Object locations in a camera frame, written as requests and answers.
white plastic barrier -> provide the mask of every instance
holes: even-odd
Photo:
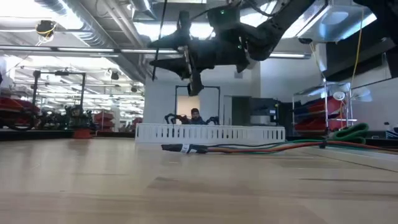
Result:
[[[138,124],[136,143],[267,144],[285,141],[283,127]]]

ceiling duct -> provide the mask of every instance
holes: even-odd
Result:
[[[157,19],[155,13],[152,10],[151,0],[130,0],[131,7],[137,12],[142,12],[145,15]]]
[[[117,48],[118,45],[114,40],[105,32],[105,30],[97,23],[93,16],[81,5],[80,1],[74,0],[35,0],[36,3],[42,7],[53,10],[60,16],[67,14],[76,15],[83,23],[81,33],[75,33],[79,39],[84,41],[90,47],[97,48]],[[109,60],[118,64],[120,69],[131,79],[144,82],[146,75],[141,68],[137,66],[139,57],[136,55],[134,60],[120,55],[117,58],[109,58]]]

dark hair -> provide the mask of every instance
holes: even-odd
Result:
[[[192,110],[191,110],[191,114],[193,114],[193,113],[199,113],[199,110],[198,110],[198,108],[192,108]]]

floor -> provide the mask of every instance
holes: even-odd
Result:
[[[398,173],[297,151],[186,155],[130,139],[0,142],[0,223],[397,223]]]

metal rack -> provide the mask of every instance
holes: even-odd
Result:
[[[315,114],[325,114],[325,124],[326,124],[326,129],[329,130],[329,121],[331,120],[335,120],[335,121],[345,121],[347,126],[352,126],[354,125],[354,122],[357,121],[356,119],[353,119],[353,105],[352,105],[352,92],[351,92],[351,88],[349,87],[348,91],[342,91],[340,89],[340,91],[344,92],[346,95],[346,101],[347,104],[345,106],[345,113],[346,113],[346,118],[345,119],[339,119],[339,118],[329,118],[329,111],[328,111],[328,97],[333,95],[331,94],[331,90],[334,88],[339,88],[339,87],[343,87],[345,85],[349,85],[349,83],[347,82],[327,82],[326,80],[323,80],[323,83],[321,85],[318,86],[314,86],[311,88],[308,88],[306,90],[300,91],[298,93],[293,94],[292,97],[292,104],[293,104],[293,127],[295,126],[296,122],[295,122],[295,117],[301,117],[301,116],[309,116],[309,115],[315,115]],[[316,94],[320,94],[320,93],[325,93],[325,110],[323,111],[319,111],[319,112],[312,112],[312,113],[307,113],[307,114],[300,114],[298,116],[295,115],[294,111],[295,111],[295,97],[300,97],[300,96],[313,96]]]

